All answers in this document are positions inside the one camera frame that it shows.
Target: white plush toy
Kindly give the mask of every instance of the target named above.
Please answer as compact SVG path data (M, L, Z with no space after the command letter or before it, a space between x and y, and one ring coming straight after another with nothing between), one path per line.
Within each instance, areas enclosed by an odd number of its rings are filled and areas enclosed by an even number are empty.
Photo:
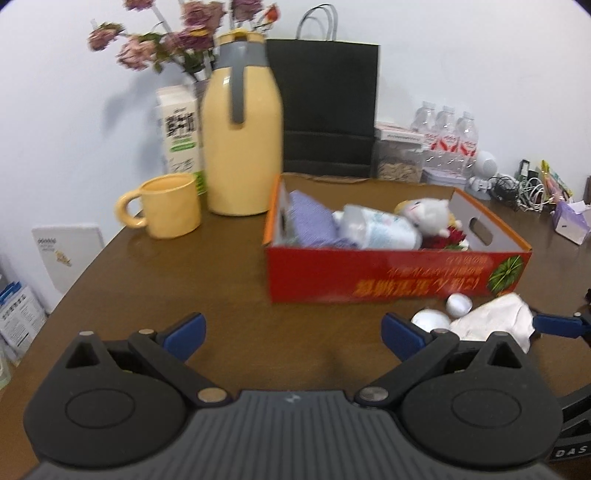
M449 237L448 226L462 228L462 223L453 219L448 200L419 199L403 202L399 205L399 215L406 217L424 236Z

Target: tissue box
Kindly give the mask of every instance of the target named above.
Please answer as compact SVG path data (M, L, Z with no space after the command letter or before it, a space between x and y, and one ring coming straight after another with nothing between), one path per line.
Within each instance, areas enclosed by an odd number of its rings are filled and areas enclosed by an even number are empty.
M556 233L568 238L577 245L583 245L591 232L589 227L591 208L587 207L583 202L571 205L560 201L556 204L552 221Z

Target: yellow thermos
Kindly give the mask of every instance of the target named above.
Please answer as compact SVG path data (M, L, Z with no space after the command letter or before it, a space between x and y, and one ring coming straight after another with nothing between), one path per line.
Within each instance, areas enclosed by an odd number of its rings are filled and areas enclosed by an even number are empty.
M269 209L283 160L283 106L265 38L238 29L220 52L203 100L207 204L222 215Z

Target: thermos handle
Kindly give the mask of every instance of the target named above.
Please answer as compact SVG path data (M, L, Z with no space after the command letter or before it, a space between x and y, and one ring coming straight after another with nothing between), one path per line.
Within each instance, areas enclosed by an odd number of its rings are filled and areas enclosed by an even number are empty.
M247 66L248 40L246 32L236 32L230 70L230 109L232 123L244 123L244 69Z

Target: red cardboard box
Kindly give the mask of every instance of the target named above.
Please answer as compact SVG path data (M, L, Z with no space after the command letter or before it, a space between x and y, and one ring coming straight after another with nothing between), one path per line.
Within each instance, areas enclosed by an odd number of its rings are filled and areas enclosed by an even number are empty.
M449 199L470 242L450 250L348 250L285 244L288 192L299 190L328 208L347 203L393 212L404 200ZM275 185L265 224L272 301L359 302L399 297L482 296L513 291L531 256L530 245L465 192L451 187L385 180L338 179L284 173Z

